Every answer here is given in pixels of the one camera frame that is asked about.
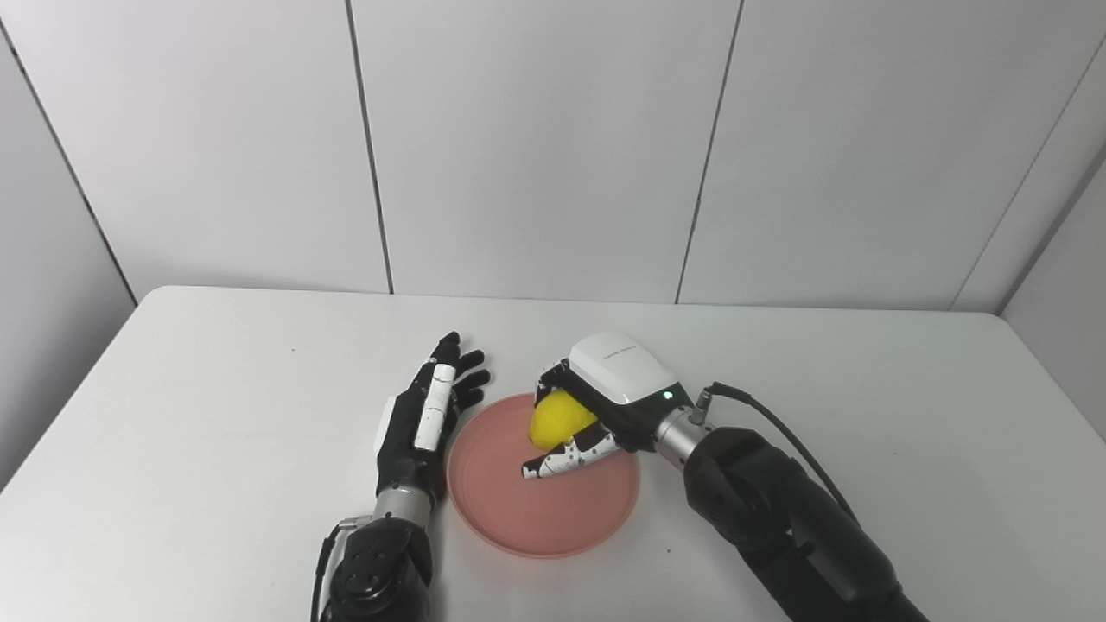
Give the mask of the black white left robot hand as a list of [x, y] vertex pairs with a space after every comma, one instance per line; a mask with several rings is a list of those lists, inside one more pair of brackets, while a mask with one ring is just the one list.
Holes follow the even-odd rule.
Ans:
[[[445, 405], [442, 432], [437, 446], [422, 449], [415, 446], [415, 439], [422, 405], [439, 364], [453, 367], [453, 386]], [[474, 349], [462, 353], [461, 336], [457, 331], [439, 339], [430, 357], [411, 379], [410, 386], [397, 395], [392, 406], [390, 425], [377, 453], [376, 493], [404, 486], [427, 493], [434, 505], [444, 500], [447, 490], [445, 444], [457, 428], [462, 413], [486, 398], [486, 385], [491, 374], [483, 364], [486, 352]]]

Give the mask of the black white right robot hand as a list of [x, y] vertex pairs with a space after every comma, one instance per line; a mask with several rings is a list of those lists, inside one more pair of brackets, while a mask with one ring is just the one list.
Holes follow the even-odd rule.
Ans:
[[538, 379], [534, 405], [545, 405], [557, 392], [576, 400], [597, 419], [525, 462], [521, 466], [525, 479], [564, 475], [617, 450], [657, 453], [684, 470], [707, 436], [702, 411], [672, 371], [624, 333], [596, 333], [575, 343], [568, 357]]

